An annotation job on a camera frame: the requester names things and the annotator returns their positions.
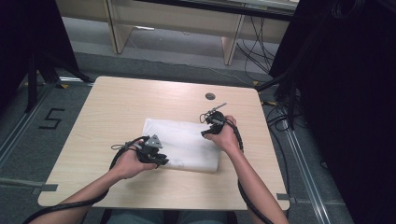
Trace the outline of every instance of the black curtain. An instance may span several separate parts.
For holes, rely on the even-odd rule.
[[[46,61],[40,52],[46,52],[78,71],[54,0],[0,1],[0,30],[0,111],[26,76],[32,53],[37,69]]]

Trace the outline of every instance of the forearm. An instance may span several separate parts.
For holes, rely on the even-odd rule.
[[[274,223],[288,223],[276,199],[248,163],[242,151],[233,150],[233,153],[228,155],[238,175],[239,182],[255,207]],[[261,223],[251,211],[249,213],[254,223]]]
[[[105,175],[93,181],[90,185],[61,202],[61,204],[83,202],[94,199],[106,192],[106,190],[116,184],[119,180],[120,177],[117,172],[110,170]],[[49,213],[36,218],[31,223],[78,223],[90,208],[90,206],[84,206]]]

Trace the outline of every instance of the right hand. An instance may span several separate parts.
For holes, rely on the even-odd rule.
[[[225,118],[229,119],[236,126],[236,120],[233,116],[227,115]],[[205,134],[204,138],[212,140],[217,147],[227,154],[240,151],[238,140],[236,139],[235,133],[233,132],[233,128],[227,123],[224,124],[219,134],[207,133]]]

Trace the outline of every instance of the wooden table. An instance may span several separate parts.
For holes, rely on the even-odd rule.
[[[216,99],[207,100],[208,92]],[[116,154],[110,147],[141,136],[146,118],[199,123],[202,113],[222,103],[227,105],[220,111],[237,120],[251,165],[274,196],[285,194],[262,106],[253,89],[99,77],[47,181],[59,186],[56,191],[42,192],[38,202],[43,206],[59,203],[103,175]],[[221,152],[214,174],[161,168],[146,171],[117,183],[95,206],[246,210],[236,181],[232,163]],[[278,202],[283,210],[289,208],[289,201]]]

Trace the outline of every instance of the handheld controller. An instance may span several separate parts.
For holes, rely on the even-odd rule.
[[[204,123],[206,121],[207,124],[212,124],[208,130],[201,132],[202,136],[204,136],[207,133],[219,134],[221,132],[222,127],[224,126],[226,120],[224,115],[221,112],[217,111],[217,109],[219,109],[224,105],[226,105],[226,103],[214,107],[213,109],[207,111],[205,114],[201,115],[200,117],[201,123]]]
[[[160,166],[169,162],[166,159],[166,155],[158,153],[163,145],[156,134],[152,135],[152,137],[142,136],[131,142],[126,142],[123,146],[115,145],[112,148],[127,150],[130,149],[130,146],[136,147],[137,159],[143,163],[155,163],[157,166]]]
[[[219,134],[224,127],[224,124],[227,123],[231,128],[233,128],[233,133],[235,133],[236,139],[238,140],[239,148],[244,151],[244,145],[242,143],[241,134],[239,133],[238,128],[229,119],[226,119],[221,112],[217,111],[217,109],[224,105],[227,105],[227,103],[214,107],[205,114],[201,115],[201,123],[206,121],[207,124],[211,124],[208,130],[201,132],[201,135],[202,137],[205,137],[205,134],[207,133]]]

